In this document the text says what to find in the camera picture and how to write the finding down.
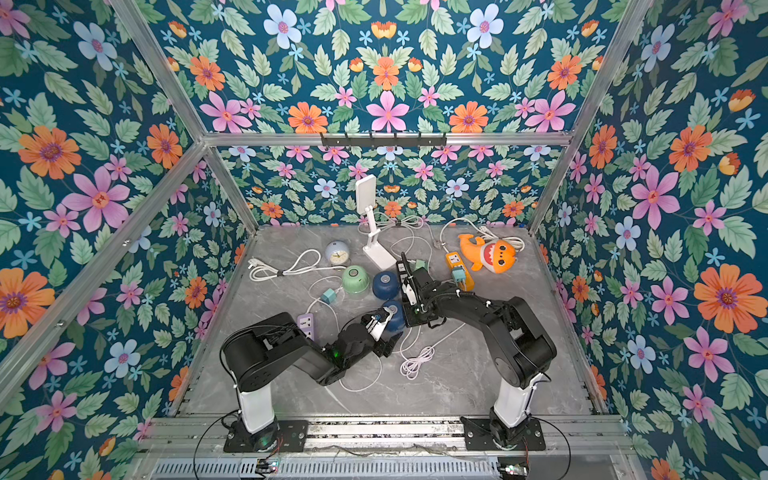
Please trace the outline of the teal USB charger adapter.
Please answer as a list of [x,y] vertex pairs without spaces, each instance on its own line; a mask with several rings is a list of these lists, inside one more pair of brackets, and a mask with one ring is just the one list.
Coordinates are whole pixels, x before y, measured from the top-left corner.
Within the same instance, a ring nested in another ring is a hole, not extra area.
[[466,285],[470,280],[466,270],[463,267],[456,267],[451,270],[452,278],[457,284]]

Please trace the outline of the dark blue meat grinder front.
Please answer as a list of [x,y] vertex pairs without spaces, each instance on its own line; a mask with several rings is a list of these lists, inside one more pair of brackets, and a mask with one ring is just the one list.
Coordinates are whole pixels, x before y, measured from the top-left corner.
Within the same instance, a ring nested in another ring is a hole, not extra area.
[[396,300],[389,300],[383,304],[383,308],[389,315],[385,331],[391,335],[402,332],[406,327],[402,304]]

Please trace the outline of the dark blue meat grinder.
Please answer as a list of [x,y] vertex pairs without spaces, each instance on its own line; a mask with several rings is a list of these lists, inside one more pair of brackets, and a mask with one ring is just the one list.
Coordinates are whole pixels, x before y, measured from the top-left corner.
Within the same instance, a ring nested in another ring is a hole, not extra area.
[[400,293],[398,276],[391,271],[382,271],[373,278],[372,292],[380,300],[395,299]]
[[391,335],[402,332],[406,327],[402,304],[396,300],[389,300],[383,304],[383,308],[389,315],[385,331]]

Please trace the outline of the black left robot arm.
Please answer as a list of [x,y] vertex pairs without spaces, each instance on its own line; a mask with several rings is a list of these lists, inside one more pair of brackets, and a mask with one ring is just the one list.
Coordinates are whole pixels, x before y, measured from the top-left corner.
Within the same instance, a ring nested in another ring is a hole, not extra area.
[[321,386],[340,381],[348,370],[373,354],[386,358],[402,338],[387,329],[394,314],[381,307],[348,321],[336,340],[324,346],[281,312],[232,333],[220,348],[220,361],[233,380],[238,426],[251,436],[277,426],[271,383],[296,367]]

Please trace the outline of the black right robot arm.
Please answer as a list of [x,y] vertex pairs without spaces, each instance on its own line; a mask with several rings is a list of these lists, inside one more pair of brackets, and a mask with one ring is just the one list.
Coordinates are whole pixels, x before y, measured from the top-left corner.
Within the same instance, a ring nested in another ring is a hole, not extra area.
[[500,375],[498,397],[491,408],[490,431],[511,435],[529,422],[535,388],[548,381],[557,356],[546,329],[520,297],[491,300],[438,281],[424,267],[413,268],[405,255],[396,263],[405,324],[409,328],[437,326],[457,320],[482,334],[491,361]]

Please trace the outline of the black power strip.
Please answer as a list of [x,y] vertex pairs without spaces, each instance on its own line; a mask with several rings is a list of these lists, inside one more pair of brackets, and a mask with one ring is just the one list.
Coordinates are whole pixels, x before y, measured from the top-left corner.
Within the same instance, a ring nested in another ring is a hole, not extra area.
[[402,257],[397,261],[396,272],[401,290],[405,290],[412,285],[412,271],[406,257]]

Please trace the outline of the orange power strip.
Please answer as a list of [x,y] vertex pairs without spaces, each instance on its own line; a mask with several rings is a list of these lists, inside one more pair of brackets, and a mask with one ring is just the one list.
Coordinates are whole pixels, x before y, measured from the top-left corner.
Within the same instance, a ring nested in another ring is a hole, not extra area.
[[445,255],[445,260],[450,270],[451,278],[458,288],[465,292],[473,291],[475,283],[461,255],[458,252],[448,252]]

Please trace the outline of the light teal charger adapter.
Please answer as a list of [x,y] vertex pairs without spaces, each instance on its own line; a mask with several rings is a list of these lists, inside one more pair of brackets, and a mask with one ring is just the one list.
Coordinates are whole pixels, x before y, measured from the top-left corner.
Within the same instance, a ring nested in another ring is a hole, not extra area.
[[337,291],[334,289],[327,289],[321,294],[320,299],[326,304],[332,304],[337,299]]

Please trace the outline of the round blue alarm clock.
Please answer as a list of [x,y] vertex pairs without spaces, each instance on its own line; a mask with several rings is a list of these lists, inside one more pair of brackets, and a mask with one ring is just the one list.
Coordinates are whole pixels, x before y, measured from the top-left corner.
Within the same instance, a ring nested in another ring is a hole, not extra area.
[[350,258],[349,246],[340,240],[331,241],[326,246],[325,258],[332,266],[345,265]]

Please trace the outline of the purple power strip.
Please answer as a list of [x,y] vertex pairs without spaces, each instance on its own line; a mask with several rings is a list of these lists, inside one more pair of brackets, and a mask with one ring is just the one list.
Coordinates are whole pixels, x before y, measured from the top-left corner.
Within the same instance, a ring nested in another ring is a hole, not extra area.
[[313,313],[305,313],[296,318],[296,323],[301,332],[310,340],[316,338],[316,324]]

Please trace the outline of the white folding desk lamp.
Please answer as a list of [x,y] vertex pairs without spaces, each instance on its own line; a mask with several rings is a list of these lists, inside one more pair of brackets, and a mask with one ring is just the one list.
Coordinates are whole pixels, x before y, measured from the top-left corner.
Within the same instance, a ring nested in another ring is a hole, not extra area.
[[396,260],[378,241],[381,229],[375,218],[376,185],[377,178],[374,175],[366,175],[357,180],[355,183],[355,201],[357,213],[365,217],[368,226],[367,241],[363,246],[363,252],[380,271],[384,271],[394,267]]

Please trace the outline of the orange shark plush toy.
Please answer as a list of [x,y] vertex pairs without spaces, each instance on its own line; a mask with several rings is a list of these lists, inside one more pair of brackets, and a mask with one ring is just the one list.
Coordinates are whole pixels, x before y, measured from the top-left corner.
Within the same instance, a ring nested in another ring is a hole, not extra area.
[[472,271],[485,269],[494,274],[503,274],[517,261],[517,249],[506,240],[486,241],[472,234],[461,234],[458,240],[461,254],[470,262]]

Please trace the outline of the green cordless meat grinder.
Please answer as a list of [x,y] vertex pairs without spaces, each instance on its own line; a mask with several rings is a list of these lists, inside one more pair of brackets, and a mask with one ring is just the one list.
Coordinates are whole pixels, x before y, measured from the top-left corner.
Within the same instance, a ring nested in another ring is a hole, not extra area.
[[362,295],[370,286],[370,276],[359,265],[350,265],[342,275],[342,288],[349,295]]

